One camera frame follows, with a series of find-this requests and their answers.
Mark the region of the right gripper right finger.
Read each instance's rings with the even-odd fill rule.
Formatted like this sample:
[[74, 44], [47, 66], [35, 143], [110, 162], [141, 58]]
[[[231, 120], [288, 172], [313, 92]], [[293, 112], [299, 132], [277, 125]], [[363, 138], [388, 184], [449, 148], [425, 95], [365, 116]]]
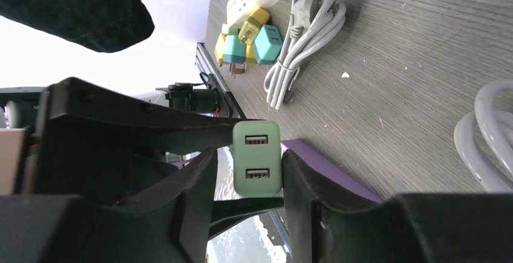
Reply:
[[512, 195], [403, 193], [375, 203], [282, 159], [295, 262], [511, 262]]

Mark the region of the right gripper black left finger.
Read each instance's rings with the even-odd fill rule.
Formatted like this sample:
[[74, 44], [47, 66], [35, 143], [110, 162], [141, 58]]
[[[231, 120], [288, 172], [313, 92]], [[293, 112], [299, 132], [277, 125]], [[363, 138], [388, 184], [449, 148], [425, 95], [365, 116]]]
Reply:
[[2, 262], [203, 262], [217, 150], [118, 206], [77, 195], [1, 197]]

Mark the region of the teal plug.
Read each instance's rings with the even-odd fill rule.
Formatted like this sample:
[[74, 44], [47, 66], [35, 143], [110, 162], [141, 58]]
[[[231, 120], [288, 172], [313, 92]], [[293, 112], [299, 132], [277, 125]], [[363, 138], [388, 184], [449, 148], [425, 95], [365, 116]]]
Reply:
[[253, 43], [257, 64], [273, 64], [279, 56], [282, 47], [283, 39], [279, 28], [274, 25], [263, 25]]
[[227, 35], [225, 38], [223, 61], [243, 64], [246, 59], [246, 44], [237, 35]]

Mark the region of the purple power strip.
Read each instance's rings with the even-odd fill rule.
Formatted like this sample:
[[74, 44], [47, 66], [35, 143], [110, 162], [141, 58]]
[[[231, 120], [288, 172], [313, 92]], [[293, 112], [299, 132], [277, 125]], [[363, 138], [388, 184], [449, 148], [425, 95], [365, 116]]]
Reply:
[[286, 150], [294, 151], [303, 159], [313, 170], [329, 178], [341, 187], [376, 203], [382, 203], [383, 199], [368, 190], [365, 186], [357, 182], [351, 176], [342, 171], [325, 156], [321, 155], [313, 148], [305, 144], [300, 139], [282, 140], [282, 153]]

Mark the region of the yellow plug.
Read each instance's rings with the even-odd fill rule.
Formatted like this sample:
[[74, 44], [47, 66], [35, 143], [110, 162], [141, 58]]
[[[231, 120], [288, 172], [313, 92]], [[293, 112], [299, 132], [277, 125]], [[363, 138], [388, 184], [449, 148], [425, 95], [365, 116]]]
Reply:
[[255, 65], [257, 64], [256, 55], [253, 49], [252, 45], [246, 44], [246, 50], [245, 50], [245, 60], [244, 63], [246, 65]]
[[263, 25], [270, 19], [270, 13], [265, 9], [256, 8], [243, 22], [238, 37], [246, 45], [252, 45]]
[[220, 33], [217, 39], [217, 42], [214, 47], [214, 56], [215, 60], [219, 64], [220, 67], [223, 66], [223, 64], [226, 64], [224, 61], [224, 51], [225, 51], [225, 44], [226, 44], [226, 35], [223, 33]]

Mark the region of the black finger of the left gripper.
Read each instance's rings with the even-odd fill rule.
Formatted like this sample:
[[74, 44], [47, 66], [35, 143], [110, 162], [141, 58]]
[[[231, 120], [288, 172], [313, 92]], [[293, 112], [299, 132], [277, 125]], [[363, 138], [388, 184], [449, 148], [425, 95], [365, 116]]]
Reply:
[[215, 238], [248, 218], [282, 207], [284, 200], [280, 197], [214, 201], [208, 239]]

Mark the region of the pink plug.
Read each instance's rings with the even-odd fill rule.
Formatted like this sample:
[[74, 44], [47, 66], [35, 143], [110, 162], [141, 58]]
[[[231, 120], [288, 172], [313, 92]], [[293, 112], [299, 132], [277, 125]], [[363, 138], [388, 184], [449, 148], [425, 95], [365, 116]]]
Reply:
[[243, 63], [230, 63], [229, 74], [232, 78], [236, 78], [237, 75], [244, 74], [246, 70], [246, 64]]

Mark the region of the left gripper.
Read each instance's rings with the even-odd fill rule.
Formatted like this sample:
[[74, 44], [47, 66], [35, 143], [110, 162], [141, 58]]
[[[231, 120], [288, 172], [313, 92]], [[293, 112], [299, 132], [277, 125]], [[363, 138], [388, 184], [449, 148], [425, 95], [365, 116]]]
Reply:
[[178, 171], [164, 151], [232, 143], [241, 118], [167, 108], [69, 77], [46, 87], [25, 128], [17, 195], [80, 195], [113, 206]]

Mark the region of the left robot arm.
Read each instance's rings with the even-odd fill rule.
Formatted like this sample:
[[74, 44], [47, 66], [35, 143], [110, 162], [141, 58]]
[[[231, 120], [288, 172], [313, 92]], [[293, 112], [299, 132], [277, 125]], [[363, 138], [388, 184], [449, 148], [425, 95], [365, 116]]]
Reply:
[[[214, 78], [213, 74], [201, 73], [202, 83], [175, 83], [164, 88], [136, 94], [134, 97], [156, 105], [176, 108], [195, 114], [212, 117], [245, 118], [233, 94]], [[24, 107], [36, 108], [40, 86], [25, 86], [1, 89], [1, 108], [7, 111], [9, 101]]]

